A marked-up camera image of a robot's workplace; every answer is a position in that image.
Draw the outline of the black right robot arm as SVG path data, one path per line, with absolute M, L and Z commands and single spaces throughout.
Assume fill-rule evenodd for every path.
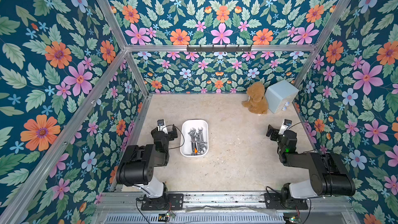
M 281 189 L 284 204 L 299 199 L 326 196 L 348 196 L 356 192 L 352 177 L 336 154 L 296 151 L 297 133 L 289 125 L 276 129 L 269 125 L 266 136 L 277 143 L 277 154 L 285 167 L 306 169 L 309 179 L 287 183 Z

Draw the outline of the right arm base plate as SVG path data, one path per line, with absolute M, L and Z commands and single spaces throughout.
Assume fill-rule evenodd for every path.
M 284 199 L 280 194 L 274 192 L 266 192 L 264 194 L 264 202 L 266 208 L 276 210 L 308 210 L 306 200 L 288 198 Z

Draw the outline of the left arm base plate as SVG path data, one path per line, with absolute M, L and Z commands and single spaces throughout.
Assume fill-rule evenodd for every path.
M 141 210 L 143 211 L 176 211 L 183 209 L 184 194 L 164 194 L 159 198 L 144 196 Z

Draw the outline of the orange-handled adjustable wrench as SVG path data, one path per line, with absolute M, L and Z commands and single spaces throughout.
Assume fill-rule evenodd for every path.
M 196 129 L 195 128 L 191 128 L 188 134 L 189 134 L 189 136 L 191 138 L 192 155 L 196 156 L 198 154 Z

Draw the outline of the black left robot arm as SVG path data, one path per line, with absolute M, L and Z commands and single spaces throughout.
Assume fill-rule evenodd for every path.
M 166 167 L 170 159 L 170 141 L 178 138 L 177 127 L 166 125 L 151 131 L 152 144 L 145 146 L 130 145 L 126 148 L 117 169 L 117 184 L 136 187 L 148 199 L 166 199 L 167 187 L 154 176 L 154 168 Z

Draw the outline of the large silver open-end wrench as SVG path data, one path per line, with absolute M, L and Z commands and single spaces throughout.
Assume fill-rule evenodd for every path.
M 207 143 L 204 140 L 202 127 L 198 128 L 198 138 L 199 151 L 201 152 L 201 154 L 204 154 L 205 152 L 207 152 Z

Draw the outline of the white plastic storage box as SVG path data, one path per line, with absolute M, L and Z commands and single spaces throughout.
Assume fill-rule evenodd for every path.
M 203 157 L 209 151 L 208 123 L 202 119 L 191 119 L 183 123 L 180 153 L 184 157 Z

